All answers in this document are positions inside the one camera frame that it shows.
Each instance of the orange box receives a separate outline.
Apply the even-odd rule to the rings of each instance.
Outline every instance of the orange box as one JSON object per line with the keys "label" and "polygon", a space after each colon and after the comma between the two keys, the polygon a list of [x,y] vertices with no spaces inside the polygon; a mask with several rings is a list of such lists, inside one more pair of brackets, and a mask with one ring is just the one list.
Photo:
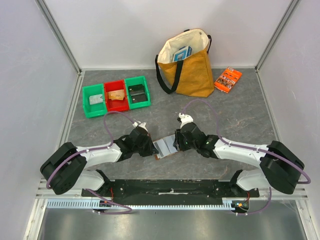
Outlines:
{"label": "orange box", "polygon": [[222,92],[229,93],[241,76],[241,72],[231,67],[227,67],[226,70],[224,70],[224,72],[214,82],[214,86]]}

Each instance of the black mounting plate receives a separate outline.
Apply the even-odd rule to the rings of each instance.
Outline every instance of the black mounting plate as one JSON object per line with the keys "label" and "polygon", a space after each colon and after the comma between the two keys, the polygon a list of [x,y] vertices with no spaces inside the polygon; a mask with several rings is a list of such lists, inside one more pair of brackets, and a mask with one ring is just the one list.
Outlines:
{"label": "black mounting plate", "polygon": [[[235,195],[229,181],[219,180],[145,180],[145,179],[116,179],[110,180],[114,202],[123,205],[220,205],[222,198],[246,198],[247,192]],[[187,194],[163,194],[172,191]],[[102,191],[103,197],[111,197],[109,190]],[[250,190],[251,198],[258,198],[259,190]],[[93,197],[82,190],[81,196]]]}

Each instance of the white label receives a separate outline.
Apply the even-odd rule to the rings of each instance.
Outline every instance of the white label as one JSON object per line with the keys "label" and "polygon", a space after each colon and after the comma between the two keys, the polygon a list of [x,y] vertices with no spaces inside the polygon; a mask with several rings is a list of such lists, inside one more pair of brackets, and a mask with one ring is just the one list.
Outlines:
{"label": "white label", "polygon": [[90,105],[93,104],[100,104],[104,101],[102,94],[92,95],[89,97],[89,103]]}

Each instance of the blue box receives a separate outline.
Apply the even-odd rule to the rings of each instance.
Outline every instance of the blue box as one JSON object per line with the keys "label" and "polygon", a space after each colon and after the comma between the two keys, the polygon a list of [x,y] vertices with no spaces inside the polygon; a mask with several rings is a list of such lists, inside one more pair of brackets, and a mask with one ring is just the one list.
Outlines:
{"label": "blue box", "polygon": [[191,53],[192,53],[192,48],[190,46],[184,46],[180,48],[179,51],[175,52],[175,54],[173,55],[172,62],[184,60],[187,57],[189,57]]}

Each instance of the black bag handle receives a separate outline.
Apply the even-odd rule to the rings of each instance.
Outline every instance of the black bag handle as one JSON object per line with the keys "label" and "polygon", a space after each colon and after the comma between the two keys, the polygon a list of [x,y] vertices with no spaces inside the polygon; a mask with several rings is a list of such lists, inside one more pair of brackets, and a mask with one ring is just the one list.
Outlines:
{"label": "black bag handle", "polygon": [[159,69],[159,65],[158,65],[158,56],[155,56],[155,69],[156,69],[156,78],[160,84],[160,87],[167,93],[167,94],[172,94],[173,92],[175,92],[177,90],[179,81],[180,81],[180,75],[181,75],[181,71],[182,71],[182,67],[184,65],[184,61],[180,60],[177,61],[176,63],[176,70],[175,70],[175,75],[174,75],[174,82],[172,84],[172,88],[168,88],[167,85],[165,84],[161,73],[160,73],[160,69]]}
{"label": "black bag handle", "polygon": [[207,35],[207,36],[208,36],[208,39],[210,40],[210,44],[209,44],[209,47],[208,47],[208,50],[206,51],[206,53],[209,54],[209,50],[210,50],[211,43],[212,43],[212,38],[211,38],[211,35]]}

